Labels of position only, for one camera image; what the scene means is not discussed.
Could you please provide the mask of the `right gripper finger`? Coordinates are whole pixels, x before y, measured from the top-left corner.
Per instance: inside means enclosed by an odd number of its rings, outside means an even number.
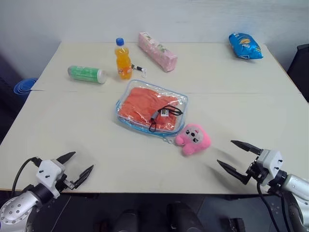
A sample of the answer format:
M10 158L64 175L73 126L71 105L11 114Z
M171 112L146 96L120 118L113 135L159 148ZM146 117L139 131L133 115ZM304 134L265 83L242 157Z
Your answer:
M230 166L229 164L222 162L220 160L217 160L217 162L219 163L219 165L227 172L229 173L231 176L235 177L236 179L238 179L241 183L243 183L244 185L246 185L249 180L250 180L250 176L249 175L243 175L241 173L239 173L234 167Z
M236 145L237 147L247 151L247 152L252 152L258 156L261 155L262 153L262 149L257 148L255 146L253 146L252 144L246 143L246 142L242 142L242 141L237 141L237 140L231 140L231 142Z

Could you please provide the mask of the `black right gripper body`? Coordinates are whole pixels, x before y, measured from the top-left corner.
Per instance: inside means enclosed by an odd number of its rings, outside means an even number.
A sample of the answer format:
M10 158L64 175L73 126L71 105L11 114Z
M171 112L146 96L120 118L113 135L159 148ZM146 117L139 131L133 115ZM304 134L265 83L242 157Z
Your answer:
M268 169L264 168L262 163L258 162L259 156L257 156L248 167L246 174L249 177L252 177L256 181L264 181L267 175L269 174Z

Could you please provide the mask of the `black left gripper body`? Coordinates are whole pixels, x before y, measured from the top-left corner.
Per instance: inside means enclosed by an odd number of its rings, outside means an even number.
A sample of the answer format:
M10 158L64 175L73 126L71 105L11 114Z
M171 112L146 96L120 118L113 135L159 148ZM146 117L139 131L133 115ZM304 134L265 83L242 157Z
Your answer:
M67 180L67 175L63 174L59 180L57 180L57 191L62 192L65 189L73 190L73 183Z

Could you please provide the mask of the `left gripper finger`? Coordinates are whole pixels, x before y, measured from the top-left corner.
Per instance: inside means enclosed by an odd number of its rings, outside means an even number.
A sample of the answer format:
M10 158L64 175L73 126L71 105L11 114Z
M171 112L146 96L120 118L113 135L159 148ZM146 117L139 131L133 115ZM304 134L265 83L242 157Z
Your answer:
M67 161L70 160L70 158L72 158L72 156L73 156L75 153L76 153L76 152L73 151L73 152L69 152L69 153L67 153L67 154L65 154L65 155L62 155L62 156L58 157L58 158L56 159L56 164L57 164L57 165L64 165Z
M79 179L76 180L75 182L70 181L69 188L70 189L77 189L91 174L92 170L94 168L94 165L91 165L87 169L85 169L80 175Z

